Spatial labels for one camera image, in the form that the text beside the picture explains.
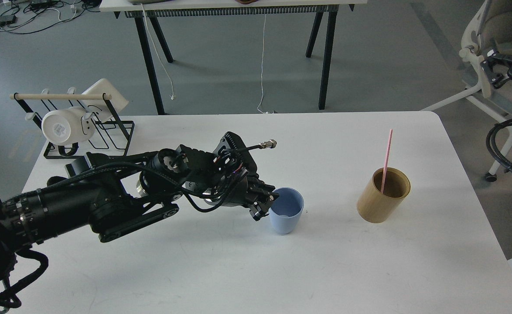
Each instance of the pink straw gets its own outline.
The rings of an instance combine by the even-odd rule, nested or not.
[[[386,160],[384,161],[384,171],[382,171],[382,186],[380,187],[380,193],[384,194],[384,184],[386,183],[386,173],[388,171],[388,158],[390,156],[390,145],[392,144],[392,133],[393,129],[390,129],[390,136],[388,137],[388,149],[386,149]]]

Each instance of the concrete floor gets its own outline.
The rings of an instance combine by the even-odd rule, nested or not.
[[[463,30],[481,0],[377,0],[342,6],[332,56],[327,112],[422,109],[464,87],[457,52]],[[61,9],[62,18],[72,14]],[[21,31],[57,20],[48,11]],[[313,14],[268,15],[263,110],[315,113],[325,20],[314,55],[304,50]],[[171,115],[258,113],[264,16],[160,18],[175,58],[156,64],[164,107]],[[134,21],[86,12],[77,20],[36,34],[0,33],[0,196],[21,191],[44,138],[8,95],[49,88],[85,90],[108,78],[130,100],[122,115],[155,115]],[[512,258],[512,175],[495,183],[483,175],[492,164],[485,137],[495,123],[467,101],[436,111],[469,175],[505,256]]]

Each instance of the bamboo cup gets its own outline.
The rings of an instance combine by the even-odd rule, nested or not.
[[[411,191],[411,183],[405,174],[388,167],[384,194],[380,193],[382,173],[383,168],[374,172],[357,201],[357,211],[368,222],[385,221]]]

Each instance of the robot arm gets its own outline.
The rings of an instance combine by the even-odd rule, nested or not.
[[[274,148],[271,140],[246,147],[242,139],[228,132],[212,152],[180,145],[127,157],[87,153],[66,165],[69,178],[52,177],[47,187],[0,201],[0,306],[21,306],[15,294],[36,280],[48,260],[31,251],[31,245],[89,224],[101,242],[121,236],[173,216],[174,204],[183,195],[201,212],[225,206],[248,208],[258,221],[278,197],[275,187],[259,179],[251,149]],[[121,180],[139,173],[135,198]],[[200,208],[192,196],[210,206]],[[38,270],[10,286],[8,277],[15,254],[41,262]]]

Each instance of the label sticker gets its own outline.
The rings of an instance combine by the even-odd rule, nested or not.
[[[64,137],[64,135],[66,135],[66,127],[60,123],[55,123],[55,125],[52,127],[52,131],[57,137]]]

